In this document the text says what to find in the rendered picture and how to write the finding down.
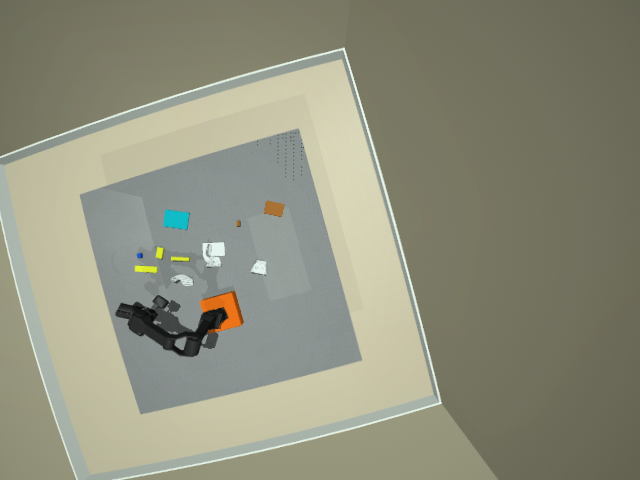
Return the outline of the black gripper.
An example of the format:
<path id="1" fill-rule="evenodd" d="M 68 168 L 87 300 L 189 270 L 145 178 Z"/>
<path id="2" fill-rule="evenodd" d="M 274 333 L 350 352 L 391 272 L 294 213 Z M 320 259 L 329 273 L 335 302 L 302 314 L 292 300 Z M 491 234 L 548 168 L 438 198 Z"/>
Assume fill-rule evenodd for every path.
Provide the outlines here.
<path id="1" fill-rule="evenodd" d="M 159 307 L 160 309 L 163 309 L 163 310 L 164 310 L 164 309 L 165 309 L 165 307 L 169 304 L 169 301 L 168 301 L 168 300 L 166 300 L 166 299 L 164 299 L 164 298 L 163 298 L 163 297 L 161 297 L 160 295 L 157 295 L 157 296 L 156 296 L 156 298 L 155 298 L 152 302 L 154 303 L 154 305 L 152 305 L 152 307 L 151 307 L 151 308 L 148 308 L 148 307 L 147 307 L 147 309 L 151 309 L 151 310 L 153 311 L 153 313 L 156 313 L 156 312 L 155 312 L 155 310 L 157 309 L 157 307 Z M 155 306 L 155 307 L 154 307 L 154 306 Z M 153 307 L 154 307 L 154 308 L 153 308 Z M 158 314 L 156 313 L 155 317 L 156 317 L 157 315 L 158 315 Z M 135 333 L 135 332 L 134 332 L 134 333 Z M 140 333 L 135 333 L 135 334 L 137 334 L 138 336 L 143 336 L 143 333 L 141 333 L 141 332 L 140 332 Z"/>

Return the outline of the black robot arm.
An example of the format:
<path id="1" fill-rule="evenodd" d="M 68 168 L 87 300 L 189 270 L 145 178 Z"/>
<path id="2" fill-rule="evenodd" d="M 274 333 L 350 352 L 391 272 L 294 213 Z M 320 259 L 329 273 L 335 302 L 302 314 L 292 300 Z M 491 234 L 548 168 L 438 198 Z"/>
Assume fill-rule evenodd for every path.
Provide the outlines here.
<path id="1" fill-rule="evenodd" d="M 201 315 L 198 328 L 195 332 L 185 331 L 174 335 L 166 332 L 155 325 L 155 315 L 151 309 L 144 308 L 143 304 L 135 302 L 133 305 L 123 304 L 116 310 L 116 316 L 129 319 L 129 329 L 135 333 L 143 333 L 163 346 L 165 350 L 172 350 L 183 357 L 193 357 L 198 355 L 201 348 L 201 341 L 208 330 L 218 329 L 220 323 L 229 319 L 225 307 L 216 310 L 205 311 Z M 176 339 L 186 338 L 184 350 L 175 346 Z"/>

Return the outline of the teal flat rectangular plate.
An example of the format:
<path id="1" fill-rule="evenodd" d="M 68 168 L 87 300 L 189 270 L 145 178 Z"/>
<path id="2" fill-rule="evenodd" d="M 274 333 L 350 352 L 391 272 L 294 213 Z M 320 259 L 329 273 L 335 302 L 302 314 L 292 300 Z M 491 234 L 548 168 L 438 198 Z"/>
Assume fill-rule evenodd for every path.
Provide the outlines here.
<path id="1" fill-rule="evenodd" d="M 163 226 L 188 229 L 189 216 L 190 213 L 166 210 Z"/>

